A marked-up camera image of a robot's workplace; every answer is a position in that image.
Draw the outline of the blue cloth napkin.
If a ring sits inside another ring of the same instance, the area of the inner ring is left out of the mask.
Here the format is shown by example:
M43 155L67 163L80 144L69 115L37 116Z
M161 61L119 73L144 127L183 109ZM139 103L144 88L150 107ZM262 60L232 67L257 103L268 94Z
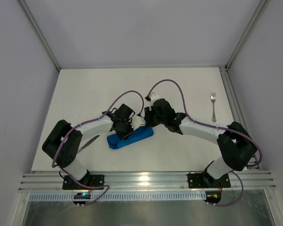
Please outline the blue cloth napkin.
M125 146L131 145L138 141L144 140L154 135L154 130L152 127L147 125L139 127L136 131L134 131L131 135L129 135L126 139L121 140L117 134L112 134L107 136L107 142L110 149L116 150L123 148Z

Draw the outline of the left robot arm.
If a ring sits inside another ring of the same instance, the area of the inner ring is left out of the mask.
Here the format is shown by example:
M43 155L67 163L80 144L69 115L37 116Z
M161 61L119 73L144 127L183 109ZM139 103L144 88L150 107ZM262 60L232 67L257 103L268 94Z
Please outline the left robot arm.
M132 126L135 112L125 104L112 111L103 112L99 117L72 125L66 120L57 122L42 145L42 150L67 173L66 185L74 183L79 189L95 187L89 171L78 160L77 153L83 140L101 133L115 131L120 139L126 139L134 132Z

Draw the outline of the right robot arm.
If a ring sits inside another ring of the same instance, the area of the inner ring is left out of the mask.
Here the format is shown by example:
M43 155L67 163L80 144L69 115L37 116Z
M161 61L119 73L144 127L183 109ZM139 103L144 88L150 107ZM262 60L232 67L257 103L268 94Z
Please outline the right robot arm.
M187 113L177 113L168 101L152 95L145 98L150 105L144 109L145 121L150 127L164 125L170 132L191 135L216 144L221 157L212 161L201 173L205 187L214 187L220 178L232 171L242 171L258 145L238 122L226 127L193 120Z

